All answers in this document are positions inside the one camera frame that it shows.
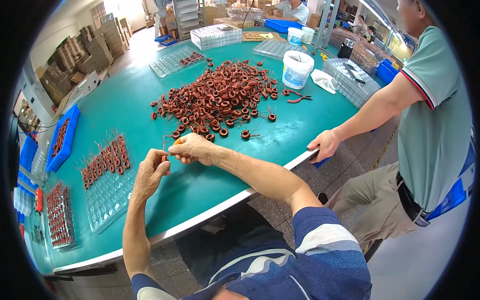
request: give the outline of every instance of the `gray polo shirt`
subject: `gray polo shirt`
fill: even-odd
[[[467,89],[442,31],[429,26],[418,51],[400,71],[424,95],[402,112],[398,130],[400,174],[415,202],[433,211],[465,163],[472,114]]]
[[[283,16],[286,18],[297,18],[298,23],[302,24],[303,26],[306,25],[308,15],[310,14],[308,8],[303,3],[301,3],[297,8],[292,9],[292,4],[288,0],[276,4],[275,8],[281,10],[283,12]]]

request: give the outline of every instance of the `floor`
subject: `floor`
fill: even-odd
[[[113,64],[111,74],[120,71],[134,59],[158,51],[152,43],[153,29],[144,29],[131,38],[131,49]],[[373,167],[382,167],[398,160],[396,127],[398,117],[392,118],[373,132],[352,137],[340,144],[337,152],[323,166],[316,168],[304,162],[293,172],[305,180],[315,193],[325,192],[329,197],[349,178],[359,176]],[[270,224],[283,232],[285,240],[294,246],[291,210],[282,203],[263,196],[250,200]],[[365,209],[358,206],[340,216],[344,226],[351,224]],[[130,280],[123,261],[116,263],[117,272],[101,276],[74,276],[73,281],[56,281],[54,286],[62,300],[133,300]],[[156,280],[177,299],[200,289],[180,258],[173,243],[152,250],[152,266]]]

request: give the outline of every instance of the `red-handled pliers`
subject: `red-handled pliers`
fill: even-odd
[[[293,90],[283,90],[282,95],[288,96],[288,95],[290,95],[290,93],[297,94],[297,95],[300,96],[300,98],[298,98],[297,100],[288,100],[288,101],[287,101],[288,103],[299,103],[299,102],[302,101],[303,99],[313,100],[313,99],[312,99],[312,96],[301,95],[301,94],[298,93],[297,91],[293,91]]]

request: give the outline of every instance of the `metal table edge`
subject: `metal table edge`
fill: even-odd
[[[301,162],[307,160],[308,158],[310,158],[311,156],[317,153],[318,153],[318,150],[315,150],[313,152],[305,151],[302,154],[300,154],[298,157],[288,162],[283,167],[288,170],[292,170],[293,168],[298,166]],[[149,238],[150,244],[152,246],[160,246],[174,239],[175,237],[179,236],[181,233],[197,226],[198,224],[201,224],[202,222],[205,222],[217,216],[218,214],[222,213],[226,209],[234,206],[235,204],[241,202],[242,200],[245,200],[246,198],[254,195],[255,193],[256,191],[253,188],[247,188],[246,190],[239,192],[238,194],[230,197],[229,199],[225,200],[220,204],[217,204],[216,206],[210,208],[209,210],[204,211],[203,213],[191,219],[188,219],[187,221],[180,223],[172,227],[171,229],[168,229],[162,233],[157,234],[156,236]],[[66,271],[72,271],[72,270],[74,271],[85,270],[92,266],[101,266],[101,265],[113,263],[117,260],[120,260],[122,257],[123,257],[123,248],[107,254],[103,254],[98,257],[94,257],[86,261],[69,264],[63,267],[54,268],[53,273],[66,272]]]

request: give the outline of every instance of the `green workbench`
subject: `green workbench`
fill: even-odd
[[[248,28],[246,31],[268,30],[268,28]],[[270,70],[270,76],[281,83],[283,62],[253,54],[252,49],[258,42],[243,42],[221,48],[203,51],[213,59],[215,65],[224,60],[264,61],[263,68]],[[43,274],[86,269],[102,262],[118,259],[122,255],[122,230],[125,214],[118,217],[101,234],[92,233],[85,208],[85,192],[80,172],[75,169],[75,161],[81,161],[95,146],[94,141],[102,139],[102,133],[109,127],[123,132],[132,163],[137,171],[139,163],[150,148],[162,148],[163,135],[175,130],[176,125],[166,124],[162,119],[150,119],[153,109],[150,102],[158,99],[169,89],[178,88],[182,83],[191,83],[206,69],[206,63],[198,63],[166,78],[159,78],[149,67],[149,63],[176,49],[189,46],[197,49],[191,41],[169,46],[145,58],[137,58],[133,64],[102,83],[92,93],[78,103],[81,115],[72,144],[72,153],[56,173],[70,187],[71,206],[77,246],[64,253],[52,249],[49,237],[45,243],[32,242],[34,257],[38,269]],[[308,53],[312,46],[307,46]],[[316,69],[323,66],[319,53],[314,57]],[[240,132],[245,129],[229,129],[228,138],[216,135],[215,143],[267,160],[286,165],[305,152],[306,145],[318,133],[331,129],[358,110],[340,93],[332,95],[313,83],[311,78],[300,91],[312,95],[313,101],[303,100],[297,104],[287,103],[292,97],[279,96],[278,100],[262,100],[259,111],[265,111],[270,105],[276,107],[277,120],[252,118],[247,125],[253,129],[260,122],[256,133],[263,138],[243,140]],[[202,213],[216,205],[217,210],[229,207],[235,195],[242,197],[242,191],[248,186],[229,173],[216,168],[205,167],[199,163],[182,165],[172,160],[172,175],[164,177],[157,192],[148,200],[146,206],[146,233],[155,242],[165,241],[179,228],[187,229],[200,224],[206,216]],[[176,228],[172,234],[165,231]]]

